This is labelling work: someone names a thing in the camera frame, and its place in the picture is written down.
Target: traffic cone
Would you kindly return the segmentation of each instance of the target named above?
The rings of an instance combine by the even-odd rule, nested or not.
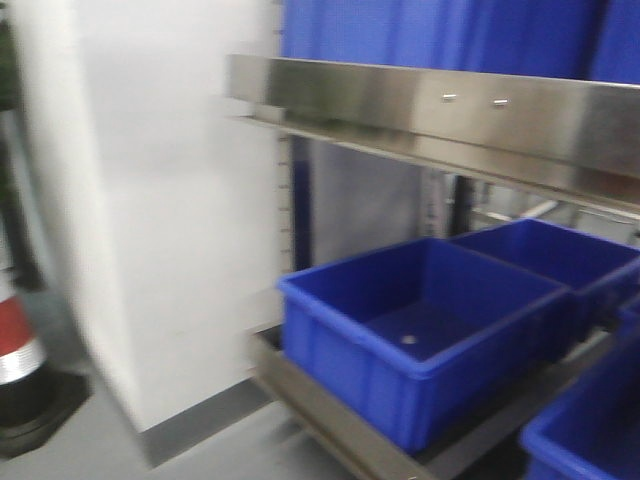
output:
[[[0,455],[42,446],[88,397],[83,377],[56,372],[0,272]]]

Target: blue plastic bin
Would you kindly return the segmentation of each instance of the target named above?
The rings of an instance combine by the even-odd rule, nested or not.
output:
[[[592,80],[640,83],[640,2],[611,0],[591,70]]]
[[[550,359],[566,353],[636,292],[640,250],[540,220],[524,219],[473,232],[452,243],[526,268],[572,289],[574,311],[563,322]]]
[[[636,295],[618,309],[620,326],[618,337],[625,338],[640,328],[640,295]]]
[[[640,478],[639,365],[635,335],[527,425],[527,480]]]
[[[517,377],[568,289],[424,239],[284,277],[284,353],[409,452]]]
[[[606,0],[288,0],[285,57],[585,78]]]
[[[464,69],[587,77],[605,0],[470,0]]]

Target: cone base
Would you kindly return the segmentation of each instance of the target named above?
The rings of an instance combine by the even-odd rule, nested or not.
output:
[[[56,396],[42,414],[22,425],[0,426],[1,457],[16,457],[44,445],[89,397],[84,377],[64,372],[52,372],[51,376]]]

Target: metal shelf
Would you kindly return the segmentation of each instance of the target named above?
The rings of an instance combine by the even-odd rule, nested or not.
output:
[[[603,332],[562,362],[541,368],[490,405],[472,412],[439,442],[411,457],[288,361],[280,351],[280,327],[256,331],[250,340],[254,379],[281,400],[316,439],[362,480],[452,480],[465,476],[610,347]],[[511,480],[503,475],[500,478]]]
[[[232,56],[259,122],[401,161],[640,214],[640,86]]]
[[[607,215],[640,215],[640,86],[251,56],[232,56],[230,66],[229,95],[253,106],[245,121]],[[556,207],[547,201],[526,213]],[[470,480],[493,454],[504,463],[501,449],[518,429],[610,343],[596,334],[415,456],[285,359],[279,327],[252,335],[251,356],[256,381],[357,477]]]

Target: hole in bin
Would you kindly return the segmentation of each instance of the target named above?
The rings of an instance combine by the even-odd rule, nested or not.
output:
[[[403,335],[400,339],[400,342],[404,343],[405,345],[415,345],[416,343],[418,343],[418,339],[415,335]]]

